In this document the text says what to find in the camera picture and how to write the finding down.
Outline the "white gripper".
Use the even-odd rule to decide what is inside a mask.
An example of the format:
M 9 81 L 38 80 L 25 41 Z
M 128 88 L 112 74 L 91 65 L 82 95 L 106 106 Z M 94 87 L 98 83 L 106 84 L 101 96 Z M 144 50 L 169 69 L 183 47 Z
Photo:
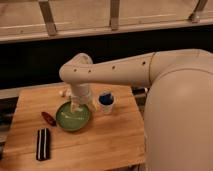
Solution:
M 76 84 L 71 85 L 71 112 L 80 111 L 85 109 L 85 105 L 92 99 L 92 91 L 89 84 Z

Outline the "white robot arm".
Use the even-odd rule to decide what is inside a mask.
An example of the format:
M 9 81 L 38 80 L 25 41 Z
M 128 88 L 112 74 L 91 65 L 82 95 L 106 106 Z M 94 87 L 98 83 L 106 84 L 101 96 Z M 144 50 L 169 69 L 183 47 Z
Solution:
M 59 75 L 80 103 L 91 83 L 147 87 L 146 171 L 213 171 L 213 53 L 160 51 L 98 64 L 79 53 Z

